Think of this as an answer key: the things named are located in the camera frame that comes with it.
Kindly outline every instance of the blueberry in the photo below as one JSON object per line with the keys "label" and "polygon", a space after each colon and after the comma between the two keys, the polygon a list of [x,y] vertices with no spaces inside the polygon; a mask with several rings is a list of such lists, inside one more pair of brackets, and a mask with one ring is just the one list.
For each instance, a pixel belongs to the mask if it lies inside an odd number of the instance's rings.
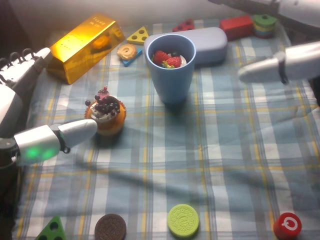
{"label": "blueberry", "polygon": [[171,53],[171,57],[179,57],[180,54],[177,51],[174,51],[173,53]]}

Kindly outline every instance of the plaid tablecloth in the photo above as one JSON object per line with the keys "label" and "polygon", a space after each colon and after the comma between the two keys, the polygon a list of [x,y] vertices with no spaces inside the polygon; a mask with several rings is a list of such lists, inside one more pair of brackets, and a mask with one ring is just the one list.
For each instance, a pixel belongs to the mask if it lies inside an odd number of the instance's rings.
{"label": "plaid tablecloth", "polygon": [[[175,25],[147,29],[152,35]],[[126,28],[126,36],[138,28]],[[29,127],[82,119],[85,100],[105,85],[127,118],[117,141],[96,136],[26,169],[13,239],[33,240],[60,216],[68,240],[93,240],[98,219],[109,213],[124,218],[127,240],[174,239],[167,213],[177,204],[198,212],[194,239],[272,240],[284,212],[301,219],[300,239],[320,239],[320,111],[311,88],[237,78],[242,65],[288,45],[281,27],[274,39],[230,42],[223,64],[195,70],[176,114],[159,100],[144,57],[123,67],[114,50],[72,85],[44,72]]]}

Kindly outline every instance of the white wall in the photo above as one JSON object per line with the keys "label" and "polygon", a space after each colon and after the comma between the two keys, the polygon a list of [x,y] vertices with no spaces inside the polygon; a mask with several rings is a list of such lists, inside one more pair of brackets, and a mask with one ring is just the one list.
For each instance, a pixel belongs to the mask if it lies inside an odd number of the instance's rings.
{"label": "white wall", "polygon": [[208,0],[9,0],[22,27],[37,45],[52,30],[71,30],[97,12],[120,26],[181,22],[238,15]]}

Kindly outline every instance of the gold box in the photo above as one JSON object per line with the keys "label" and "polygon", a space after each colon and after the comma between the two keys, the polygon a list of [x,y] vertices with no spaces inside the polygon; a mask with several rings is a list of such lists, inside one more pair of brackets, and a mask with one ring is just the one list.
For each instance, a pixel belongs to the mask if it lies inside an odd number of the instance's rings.
{"label": "gold box", "polygon": [[73,84],[124,39],[116,21],[95,14],[50,47],[47,71]]}

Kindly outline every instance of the red bottle cap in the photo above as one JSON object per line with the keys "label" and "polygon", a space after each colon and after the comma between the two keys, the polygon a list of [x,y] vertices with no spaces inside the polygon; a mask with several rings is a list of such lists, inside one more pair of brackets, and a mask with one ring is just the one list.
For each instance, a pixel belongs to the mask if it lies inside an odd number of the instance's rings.
{"label": "red bottle cap", "polygon": [[281,214],[278,220],[273,224],[273,231],[280,240],[294,239],[302,229],[300,219],[291,212]]}

